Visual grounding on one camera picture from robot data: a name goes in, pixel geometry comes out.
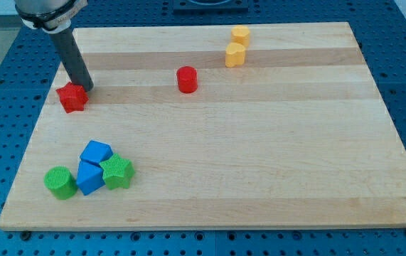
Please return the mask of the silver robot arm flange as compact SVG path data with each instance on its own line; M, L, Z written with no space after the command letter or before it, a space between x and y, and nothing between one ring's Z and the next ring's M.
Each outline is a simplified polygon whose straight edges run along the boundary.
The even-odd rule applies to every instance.
M60 33L71 25L71 19L88 0L15 0L15 9L23 23L31 29Z

